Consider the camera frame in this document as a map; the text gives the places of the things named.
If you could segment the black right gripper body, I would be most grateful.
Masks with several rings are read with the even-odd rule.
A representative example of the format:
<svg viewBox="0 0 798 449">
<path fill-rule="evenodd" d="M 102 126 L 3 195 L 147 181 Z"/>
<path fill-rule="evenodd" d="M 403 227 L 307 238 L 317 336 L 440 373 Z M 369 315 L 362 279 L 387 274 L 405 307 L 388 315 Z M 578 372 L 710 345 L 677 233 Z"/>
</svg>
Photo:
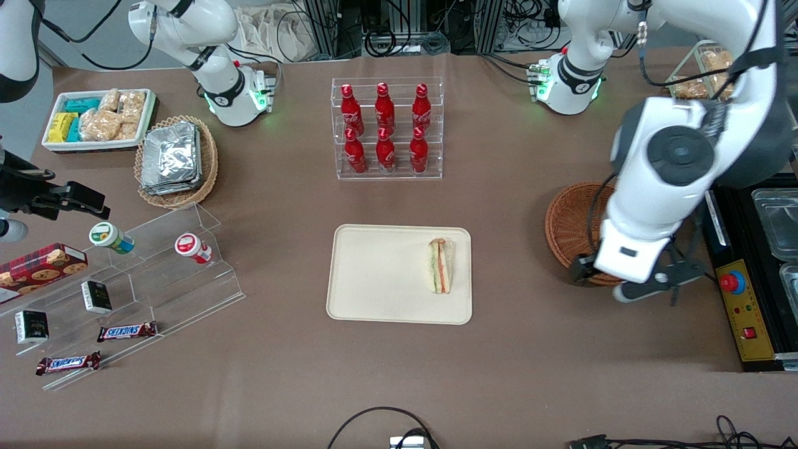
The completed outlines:
<svg viewBox="0 0 798 449">
<path fill-rule="evenodd" d="M 40 170 L 19 156 L 1 150 L 1 208 L 3 212 L 37 216 L 57 216 L 56 208 L 34 204 L 38 196 L 47 196 L 55 187 L 51 180 L 56 174 Z"/>
</svg>

